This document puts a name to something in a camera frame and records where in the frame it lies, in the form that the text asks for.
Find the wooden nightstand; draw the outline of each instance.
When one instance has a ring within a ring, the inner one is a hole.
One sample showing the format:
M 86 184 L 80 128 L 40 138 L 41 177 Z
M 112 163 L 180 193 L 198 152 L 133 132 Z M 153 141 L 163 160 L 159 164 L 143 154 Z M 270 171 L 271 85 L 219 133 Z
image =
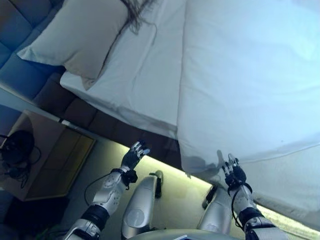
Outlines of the wooden nightstand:
M 21 201 L 67 195 L 95 140 L 27 110 L 19 117 L 10 134 L 18 130 L 33 134 L 35 146 L 41 150 L 41 158 L 31 166 L 24 188 L 21 189 L 21 183 L 12 178 L 7 178 L 2 187 Z M 37 156 L 39 153 L 33 150 L 30 160 L 34 161 Z

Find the blue tufted headboard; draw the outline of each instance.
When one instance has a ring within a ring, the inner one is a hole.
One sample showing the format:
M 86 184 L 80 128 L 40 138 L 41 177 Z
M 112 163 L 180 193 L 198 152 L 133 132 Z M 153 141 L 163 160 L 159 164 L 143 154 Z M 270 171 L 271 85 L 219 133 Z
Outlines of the blue tufted headboard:
M 54 72 L 64 71 L 16 54 L 40 35 L 62 4 L 63 0 L 0 0 L 0 87 L 32 101 Z

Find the robot leg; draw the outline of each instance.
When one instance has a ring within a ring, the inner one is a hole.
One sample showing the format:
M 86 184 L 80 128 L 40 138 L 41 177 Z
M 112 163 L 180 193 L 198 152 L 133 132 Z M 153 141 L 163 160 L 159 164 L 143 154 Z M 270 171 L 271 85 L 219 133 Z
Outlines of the robot leg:
M 150 231 L 155 197 L 161 197 L 163 173 L 150 173 L 136 187 L 128 206 L 125 209 L 121 234 L 122 239 L 129 239 L 138 234 Z
M 231 220 L 231 198 L 226 190 L 219 187 L 206 208 L 197 229 L 228 235 Z

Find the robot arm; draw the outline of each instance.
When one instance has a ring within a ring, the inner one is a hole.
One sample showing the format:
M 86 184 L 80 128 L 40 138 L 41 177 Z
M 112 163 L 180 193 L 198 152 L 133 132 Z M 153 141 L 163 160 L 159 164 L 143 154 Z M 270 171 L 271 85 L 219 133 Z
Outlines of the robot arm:
M 258 210 L 252 196 L 252 188 L 246 183 L 247 176 L 239 166 L 239 160 L 228 155 L 228 162 L 222 167 L 225 174 L 225 182 L 229 186 L 228 194 L 230 195 L 231 211 L 237 214 L 241 223 L 236 220 L 236 225 L 245 233 L 246 240 L 287 240 L 288 236 L 277 228 L 273 223 L 265 218 Z
M 138 179 L 134 168 L 150 152 L 143 142 L 136 142 L 124 155 L 121 167 L 106 176 L 91 205 L 64 236 L 64 240 L 93 240 L 100 237 L 109 217 L 118 208 L 121 195 Z

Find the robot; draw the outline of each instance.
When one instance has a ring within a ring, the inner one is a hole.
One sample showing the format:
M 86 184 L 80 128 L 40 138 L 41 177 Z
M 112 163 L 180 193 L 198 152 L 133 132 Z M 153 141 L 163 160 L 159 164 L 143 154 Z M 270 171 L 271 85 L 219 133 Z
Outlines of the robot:
M 135 167 L 150 150 L 136 142 L 124 155 L 120 168 L 113 169 L 95 194 L 91 205 L 70 228 L 64 240 L 99 239 L 108 218 L 118 208 L 121 195 L 138 179 Z M 246 240 L 287 240 L 288 236 L 257 209 L 247 177 L 232 154 L 222 167 L 228 189 L 213 187 L 206 197 L 208 205 L 197 229 L 151 229 L 155 198 L 161 197 L 163 173 L 145 177 L 137 186 L 126 207 L 121 234 L 131 240 L 232 240 L 229 236 L 232 217 L 245 233 Z

